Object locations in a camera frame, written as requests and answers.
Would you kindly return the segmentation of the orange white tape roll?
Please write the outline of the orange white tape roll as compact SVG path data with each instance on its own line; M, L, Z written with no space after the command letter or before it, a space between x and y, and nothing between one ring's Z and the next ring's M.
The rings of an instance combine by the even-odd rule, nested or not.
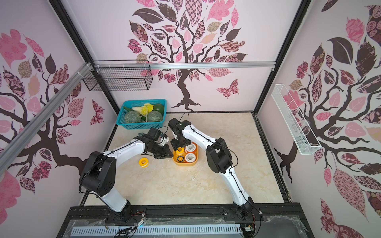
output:
M185 156L185 161L187 163L193 163L197 160L197 156L193 153L187 153Z
M191 143L190 145L185 147L185 151L187 153L194 153L196 151L196 149L197 149L197 145L194 143Z

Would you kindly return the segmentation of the yellow plastic storage box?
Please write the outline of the yellow plastic storage box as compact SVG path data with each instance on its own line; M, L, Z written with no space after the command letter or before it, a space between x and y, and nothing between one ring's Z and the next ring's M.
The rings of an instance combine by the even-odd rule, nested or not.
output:
M198 161L198 146L191 143L173 151L173 162L178 166L193 166Z

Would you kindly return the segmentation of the black yellow tape roll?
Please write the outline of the black yellow tape roll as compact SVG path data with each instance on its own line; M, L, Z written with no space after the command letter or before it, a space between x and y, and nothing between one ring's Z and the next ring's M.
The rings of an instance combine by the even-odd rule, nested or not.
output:
M185 160L185 158L182 155L176 157L176 162L177 163L182 163L182 162L184 162L184 160Z

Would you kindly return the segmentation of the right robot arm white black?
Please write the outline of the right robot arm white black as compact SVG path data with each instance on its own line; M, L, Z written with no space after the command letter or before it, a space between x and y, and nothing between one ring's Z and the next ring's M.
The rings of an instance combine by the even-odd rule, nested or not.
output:
M174 139L171 140L172 147L176 150L185 148L192 142L203 149L206 154L207 164L210 169L223 177L232 197L233 203L237 205L237 213L241 219L252 215L254 207L253 199L241 185L233 165L233 151L231 151L223 138L213 138L198 130L188 120L182 122L173 118L169 121Z

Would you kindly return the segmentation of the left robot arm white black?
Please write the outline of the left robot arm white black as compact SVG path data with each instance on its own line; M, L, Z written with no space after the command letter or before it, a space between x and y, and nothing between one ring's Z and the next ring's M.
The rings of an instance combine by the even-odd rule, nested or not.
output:
M131 216L131 203L116 189L117 167L138 155L150 154L155 159L173 157L166 133L150 128L148 133L139 133L127 144L106 152L94 151L89 155L79 178L79 190L85 188L95 194L121 221Z

